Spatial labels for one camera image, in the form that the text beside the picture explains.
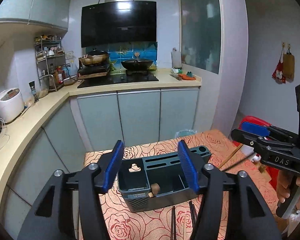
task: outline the blue gripper pad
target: blue gripper pad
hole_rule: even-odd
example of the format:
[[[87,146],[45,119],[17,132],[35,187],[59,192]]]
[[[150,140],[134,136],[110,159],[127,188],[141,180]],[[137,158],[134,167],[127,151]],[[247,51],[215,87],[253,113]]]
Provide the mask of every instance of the blue gripper pad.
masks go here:
[[[256,134],[261,137],[269,136],[270,132],[265,126],[257,125],[250,122],[243,122],[241,124],[241,130],[249,133]]]
[[[202,174],[205,165],[202,157],[191,152],[184,140],[178,143],[178,156],[189,188],[197,195],[202,194],[202,190],[208,185],[208,178]]]
[[[101,172],[94,179],[95,188],[99,189],[99,194],[107,193],[112,187],[115,176],[121,166],[123,150],[124,144],[118,140],[112,152],[103,154],[100,157],[98,165],[101,168]]]

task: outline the frosted glass window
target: frosted glass window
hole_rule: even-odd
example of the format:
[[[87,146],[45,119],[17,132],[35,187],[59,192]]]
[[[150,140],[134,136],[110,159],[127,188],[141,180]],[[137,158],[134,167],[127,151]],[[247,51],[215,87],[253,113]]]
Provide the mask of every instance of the frosted glass window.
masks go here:
[[[181,0],[182,63],[219,73],[219,0]]]

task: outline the black glass cooktop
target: black glass cooktop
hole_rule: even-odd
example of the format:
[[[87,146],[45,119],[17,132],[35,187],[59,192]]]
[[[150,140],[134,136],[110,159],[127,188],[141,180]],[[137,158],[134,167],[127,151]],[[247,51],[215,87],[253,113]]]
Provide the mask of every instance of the black glass cooktop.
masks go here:
[[[120,83],[132,83],[132,82],[145,82],[145,81],[159,81],[152,73],[135,73],[132,75],[108,75],[105,77],[95,77],[84,79],[78,88],[120,84]]]

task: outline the red rose pattern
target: red rose pattern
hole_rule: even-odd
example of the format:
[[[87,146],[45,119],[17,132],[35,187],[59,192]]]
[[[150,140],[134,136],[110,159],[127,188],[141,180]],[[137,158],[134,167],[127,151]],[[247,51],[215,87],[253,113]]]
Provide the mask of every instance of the red rose pattern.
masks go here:
[[[215,166],[222,163],[223,160],[235,149],[235,146],[220,131],[211,130],[204,133],[171,139],[164,142],[156,142],[141,146],[127,147],[124,150],[124,159],[140,158],[177,151],[178,142],[185,140],[188,147],[206,146],[212,153],[210,162]],[[102,154],[109,151],[87,153],[85,166],[97,162]],[[226,168],[231,164],[242,159],[244,155],[238,151],[224,166]],[[275,215],[277,196],[275,190],[259,173],[258,169],[249,162],[245,161],[239,166],[231,169],[229,172],[237,173],[240,170],[248,172],[253,182],[259,188],[262,196],[265,198],[270,210]],[[100,195],[101,207],[109,231],[110,238],[113,240],[164,240],[170,239],[171,230],[171,208],[166,207],[158,210],[131,213],[124,202],[119,189],[117,179],[113,187],[106,195]],[[198,212],[202,196],[193,199],[195,209]],[[220,230],[218,239],[224,239],[226,235],[226,225],[228,220],[228,193],[224,192],[223,207],[221,214]],[[183,239],[183,223],[186,217],[186,239],[190,238],[192,232],[192,222],[188,202],[176,205],[176,227],[177,239]]]

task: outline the pepper grinder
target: pepper grinder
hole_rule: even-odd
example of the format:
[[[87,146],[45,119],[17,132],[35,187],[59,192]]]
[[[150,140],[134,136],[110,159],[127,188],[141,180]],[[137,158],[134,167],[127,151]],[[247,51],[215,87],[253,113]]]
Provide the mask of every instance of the pepper grinder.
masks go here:
[[[34,81],[30,82],[29,86],[31,88],[31,93],[32,93],[32,95],[34,97],[34,102],[36,103],[36,102],[39,101],[39,99],[38,99],[38,96],[37,96],[37,92],[35,91]]]

